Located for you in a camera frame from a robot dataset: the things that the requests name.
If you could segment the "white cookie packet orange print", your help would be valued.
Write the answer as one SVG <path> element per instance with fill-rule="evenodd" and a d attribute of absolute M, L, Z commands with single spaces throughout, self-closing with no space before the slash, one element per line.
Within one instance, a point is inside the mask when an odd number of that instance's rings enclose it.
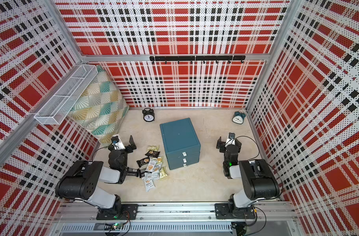
<path fill-rule="evenodd" d="M 157 164 L 157 159 L 156 158 L 150 158 L 150 161 L 149 161 L 149 163 L 148 163 L 148 165 L 146 167 L 146 171 L 150 172 L 150 173 L 154 172 L 156 164 Z"/>

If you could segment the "teal drawer cabinet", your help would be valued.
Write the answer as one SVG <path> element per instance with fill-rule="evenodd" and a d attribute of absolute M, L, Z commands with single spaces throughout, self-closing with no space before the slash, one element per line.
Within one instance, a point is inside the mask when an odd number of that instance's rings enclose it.
<path fill-rule="evenodd" d="M 199 162 L 201 144 L 190 118 L 163 123 L 160 131 L 170 170 Z"/>

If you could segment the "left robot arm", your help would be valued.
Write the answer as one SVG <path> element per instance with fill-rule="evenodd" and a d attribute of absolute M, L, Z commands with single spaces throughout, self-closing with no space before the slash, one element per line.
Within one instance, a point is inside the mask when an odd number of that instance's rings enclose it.
<path fill-rule="evenodd" d="M 108 157 L 109 167 L 102 161 L 76 161 L 55 187 L 58 197 L 80 200 L 95 206 L 101 213 L 120 216 L 123 213 L 118 195 L 113 195 L 97 186 L 98 182 L 123 184 L 127 176 L 139 177 L 140 170 L 127 166 L 128 154 L 137 149 L 133 137 L 125 146 L 118 135 L 111 137 Z"/>

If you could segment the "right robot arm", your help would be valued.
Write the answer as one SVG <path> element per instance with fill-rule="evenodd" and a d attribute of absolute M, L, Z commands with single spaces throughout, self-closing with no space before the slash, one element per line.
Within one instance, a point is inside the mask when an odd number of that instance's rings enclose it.
<path fill-rule="evenodd" d="M 224 154 L 224 176 L 242 180 L 243 189 L 228 200 L 231 213 L 240 213 L 258 201 L 276 199 L 281 195 L 281 188 L 264 159 L 238 160 L 241 142 L 234 133 L 229 133 L 225 142 L 219 138 L 216 148 Z"/>

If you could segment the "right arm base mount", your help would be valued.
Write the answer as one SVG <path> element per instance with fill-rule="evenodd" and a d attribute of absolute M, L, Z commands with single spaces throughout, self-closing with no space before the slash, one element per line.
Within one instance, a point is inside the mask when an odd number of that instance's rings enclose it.
<path fill-rule="evenodd" d="M 217 219 L 255 219 L 253 206 L 238 208 L 228 203 L 215 204 Z"/>

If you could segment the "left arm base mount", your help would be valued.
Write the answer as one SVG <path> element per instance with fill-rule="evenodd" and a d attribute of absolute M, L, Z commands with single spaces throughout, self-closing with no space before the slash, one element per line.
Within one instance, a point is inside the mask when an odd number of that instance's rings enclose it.
<path fill-rule="evenodd" d="M 98 209 L 97 220 L 135 220 L 138 204 L 121 204 L 110 209 Z"/>

